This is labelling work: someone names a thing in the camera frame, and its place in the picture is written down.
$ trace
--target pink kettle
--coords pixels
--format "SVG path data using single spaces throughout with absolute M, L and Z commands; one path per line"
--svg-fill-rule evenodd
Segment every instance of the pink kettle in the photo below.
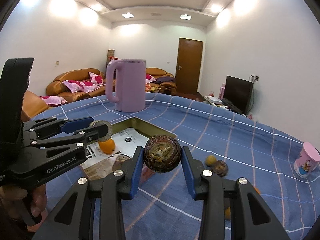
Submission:
M 112 95 L 116 71 L 116 96 Z M 146 107 L 146 61 L 143 59 L 111 60 L 107 66 L 106 96 L 121 112 L 138 112 Z

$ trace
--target television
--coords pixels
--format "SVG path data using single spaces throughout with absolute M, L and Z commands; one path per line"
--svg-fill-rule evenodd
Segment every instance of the television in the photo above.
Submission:
M 248 114 L 253 83 L 227 76 L 223 103 L 238 114 Z

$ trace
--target pillow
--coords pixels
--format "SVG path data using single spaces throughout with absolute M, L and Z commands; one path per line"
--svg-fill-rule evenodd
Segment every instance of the pillow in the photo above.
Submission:
M 83 86 L 83 88 L 84 88 L 83 91 L 86 92 L 86 93 L 95 91 L 95 90 L 97 90 L 99 88 L 98 85 L 93 84 L 90 81 L 82 81 L 82 82 L 80 82 L 80 84 Z
M 98 86 L 103 86 L 103 80 L 102 80 L 102 77 L 95 74 L 95 73 L 92 73 L 92 72 L 89 72 L 89 75 L 90 75 L 90 81 L 93 83 L 93 84 L 96 84 Z
M 82 92 L 84 90 L 84 87 L 80 84 L 79 81 L 66 80 L 66 81 L 63 81 L 62 84 L 64 84 L 67 88 L 69 88 L 71 93 Z
M 146 84 L 154 82 L 154 81 L 156 81 L 156 79 L 153 76 L 146 74 Z
M 67 101 L 64 98 L 58 96 L 46 96 L 40 98 L 49 106 L 61 106 Z

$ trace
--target blue tablecloth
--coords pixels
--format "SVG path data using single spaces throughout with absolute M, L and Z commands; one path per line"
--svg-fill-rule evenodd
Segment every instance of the blue tablecloth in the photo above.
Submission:
M 146 93 L 146 108 L 136 113 L 118 112 L 114 103 L 100 96 L 56 107 L 35 119 L 51 116 L 92 116 L 111 123 L 136 116 L 176 133 L 178 142 L 189 146 L 194 158 L 204 162 L 213 154 L 224 160 L 229 166 L 227 179 L 249 179 L 292 240 L 306 235 L 320 213 L 320 168 L 307 179 L 298 177 L 293 169 L 302 142 L 239 114 L 186 98 Z M 81 176 L 77 167 L 47 184 L 49 210 Z M 99 239 L 97 202 L 95 239 Z M 181 165 L 171 172 L 155 174 L 140 186 L 134 200 L 122 204 L 127 240 L 198 237 L 202 201 L 193 201 L 188 194 Z M 230 222 L 226 221 L 225 239 L 230 236 Z

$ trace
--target door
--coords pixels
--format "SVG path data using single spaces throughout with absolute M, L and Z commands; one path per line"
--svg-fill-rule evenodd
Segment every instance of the door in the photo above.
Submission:
M 203 41 L 180 38 L 176 68 L 177 92 L 195 95 L 198 89 Z

